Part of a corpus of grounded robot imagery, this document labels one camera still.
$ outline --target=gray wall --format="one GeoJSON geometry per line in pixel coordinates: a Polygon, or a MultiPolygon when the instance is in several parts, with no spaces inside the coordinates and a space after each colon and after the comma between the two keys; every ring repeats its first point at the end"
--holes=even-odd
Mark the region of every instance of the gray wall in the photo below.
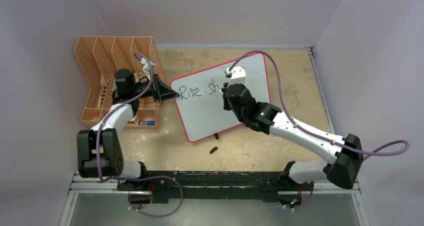
{"type": "Polygon", "coordinates": [[[93,0],[111,35],[161,47],[315,45],[340,0],[93,0]]]}
{"type": "Polygon", "coordinates": [[[104,35],[90,0],[0,0],[0,225],[57,225],[88,84],[73,54],[104,35]]]}
{"type": "Polygon", "coordinates": [[[424,0],[342,0],[315,48],[337,133],[358,135],[365,150],[411,143],[403,155],[363,163],[362,199],[375,226],[424,222],[423,9],[424,0]]]}

